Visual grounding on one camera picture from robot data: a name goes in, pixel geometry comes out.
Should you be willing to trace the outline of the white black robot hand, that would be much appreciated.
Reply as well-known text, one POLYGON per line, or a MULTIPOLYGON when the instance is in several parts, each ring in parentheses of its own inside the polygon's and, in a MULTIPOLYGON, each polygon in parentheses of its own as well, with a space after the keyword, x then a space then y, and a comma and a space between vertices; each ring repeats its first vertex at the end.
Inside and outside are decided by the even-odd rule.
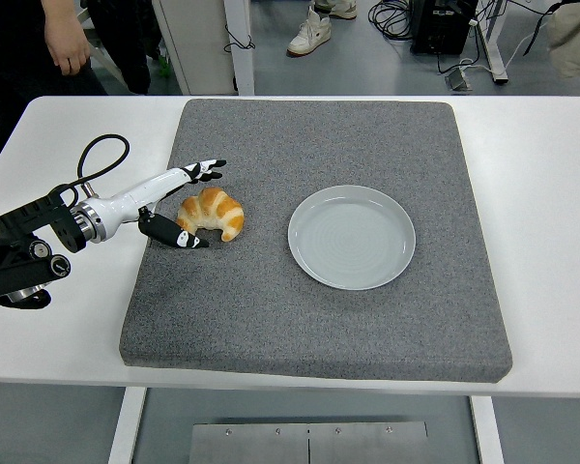
POLYGON ((79 212, 93 226, 94 243, 109 240, 121 224, 135 222, 139 231, 166 246, 202 248, 209 243, 184 230, 176 222, 155 212, 157 204, 186 184, 197 184, 219 179, 218 169, 224 159, 210 159, 184 167, 169 169, 110 198, 91 198, 81 202, 79 212))

